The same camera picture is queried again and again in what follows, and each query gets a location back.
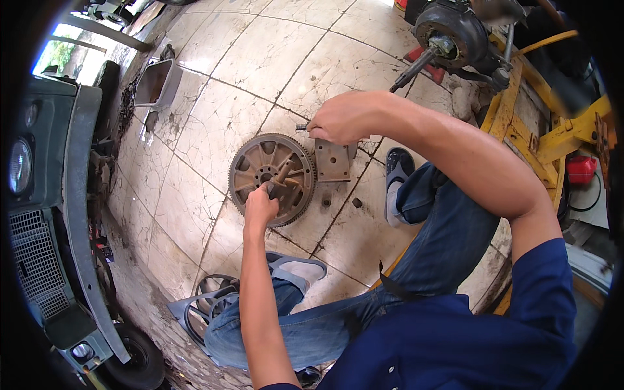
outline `jeans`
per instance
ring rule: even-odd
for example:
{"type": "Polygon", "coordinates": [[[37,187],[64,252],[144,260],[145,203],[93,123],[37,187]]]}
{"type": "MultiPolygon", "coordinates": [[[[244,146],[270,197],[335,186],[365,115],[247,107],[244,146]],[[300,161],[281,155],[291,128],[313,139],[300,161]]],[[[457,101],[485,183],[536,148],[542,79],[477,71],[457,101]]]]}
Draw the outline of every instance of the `jeans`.
{"type": "MultiPolygon", "coordinates": [[[[404,289],[426,296],[457,292],[485,253],[500,220],[450,180],[440,186],[437,173],[433,165],[425,163],[397,193],[396,208],[402,220],[426,222],[389,275],[404,289]]],[[[281,332],[294,368],[337,359],[354,336],[353,319],[365,330],[376,318],[402,304],[380,285],[354,298],[289,315],[301,301],[301,291],[276,278],[273,288],[281,332]]],[[[204,340],[219,364],[247,368],[238,302],[210,323],[204,340]]]]}

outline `flywheel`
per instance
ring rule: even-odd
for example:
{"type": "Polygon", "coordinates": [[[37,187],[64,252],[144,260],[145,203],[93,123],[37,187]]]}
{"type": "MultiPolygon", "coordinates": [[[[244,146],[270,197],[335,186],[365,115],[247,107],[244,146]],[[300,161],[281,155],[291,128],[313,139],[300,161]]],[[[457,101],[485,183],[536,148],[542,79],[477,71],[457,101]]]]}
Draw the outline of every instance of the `flywheel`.
{"type": "Polygon", "coordinates": [[[282,134],[262,134],[252,138],[236,154],[230,167],[229,191],[241,214],[245,215],[245,202],[249,193],[271,177],[278,175],[284,164],[294,164],[286,176],[299,183],[299,193],[292,205],[280,210],[269,222],[270,227],[284,226],[296,220],[308,208],[316,175],[314,164],[306,149],[294,139],[282,134]]]}

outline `white plastic tub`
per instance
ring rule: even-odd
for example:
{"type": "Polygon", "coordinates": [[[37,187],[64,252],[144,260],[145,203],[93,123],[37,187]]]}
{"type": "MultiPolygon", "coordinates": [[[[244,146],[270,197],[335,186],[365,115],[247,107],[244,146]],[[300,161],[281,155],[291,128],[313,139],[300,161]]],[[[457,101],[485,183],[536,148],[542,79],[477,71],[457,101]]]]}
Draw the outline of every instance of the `white plastic tub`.
{"type": "Polygon", "coordinates": [[[173,59],[156,62],[145,68],[134,95],[135,107],[166,107],[173,102],[180,86],[182,68],[173,59]]]}

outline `hand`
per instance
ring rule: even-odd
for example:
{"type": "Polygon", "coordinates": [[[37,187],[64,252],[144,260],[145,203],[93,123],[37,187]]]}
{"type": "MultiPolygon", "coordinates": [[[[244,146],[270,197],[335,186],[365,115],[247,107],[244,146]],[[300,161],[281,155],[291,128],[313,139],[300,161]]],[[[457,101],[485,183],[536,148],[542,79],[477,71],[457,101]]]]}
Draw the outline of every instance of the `hand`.
{"type": "Polygon", "coordinates": [[[246,234],[261,234],[264,237],[266,224],[277,216],[280,203],[276,199],[269,200],[266,192],[269,182],[263,183],[255,191],[249,194],[245,203],[245,227],[246,234]]]}
{"type": "Polygon", "coordinates": [[[390,125],[384,108],[401,97],[386,91],[345,92],[328,99],[308,124],[310,138],[348,145],[390,125]]]}

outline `gear teeth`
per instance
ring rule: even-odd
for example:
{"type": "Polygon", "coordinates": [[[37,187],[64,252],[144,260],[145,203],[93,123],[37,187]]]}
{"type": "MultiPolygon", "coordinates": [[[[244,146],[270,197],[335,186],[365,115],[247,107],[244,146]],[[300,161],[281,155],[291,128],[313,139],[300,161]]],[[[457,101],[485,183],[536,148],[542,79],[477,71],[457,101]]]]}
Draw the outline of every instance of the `gear teeth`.
{"type": "MultiPolygon", "coordinates": [[[[303,151],[303,153],[304,153],[304,155],[306,157],[306,160],[310,164],[311,173],[312,173],[312,186],[311,186],[312,188],[310,190],[310,197],[308,198],[308,201],[306,202],[306,205],[293,218],[289,219],[288,221],[285,221],[283,223],[279,223],[277,225],[271,225],[270,223],[267,225],[267,227],[270,227],[270,228],[279,228],[279,227],[282,227],[282,226],[289,225],[289,224],[293,223],[294,221],[296,221],[297,219],[299,219],[299,217],[301,217],[303,215],[303,213],[310,206],[310,203],[312,202],[312,198],[314,197],[314,191],[316,189],[316,164],[313,162],[312,157],[310,155],[310,152],[303,145],[301,145],[297,140],[295,140],[294,138],[292,138],[292,137],[290,137],[288,135],[285,135],[285,134],[281,134],[281,133],[265,133],[265,134],[260,134],[260,135],[257,135],[256,137],[253,137],[249,141],[245,142],[245,144],[238,149],[238,151],[236,152],[236,154],[234,156],[234,159],[232,160],[232,164],[230,165],[230,171],[229,172],[231,173],[233,171],[234,164],[238,160],[239,153],[250,142],[253,142],[257,138],[266,137],[268,135],[273,135],[273,136],[277,136],[277,137],[288,139],[290,142],[293,142],[295,145],[297,145],[301,149],[301,151],[303,151]]],[[[229,195],[230,200],[233,201],[234,194],[232,193],[232,176],[231,175],[228,175],[228,192],[227,192],[226,196],[227,195],[229,195]]],[[[242,216],[245,216],[245,214],[243,213],[242,209],[236,204],[236,202],[233,201],[233,203],[236,206],[236,209],[238,210],[239,214],[242,215],[242,216]]]]}

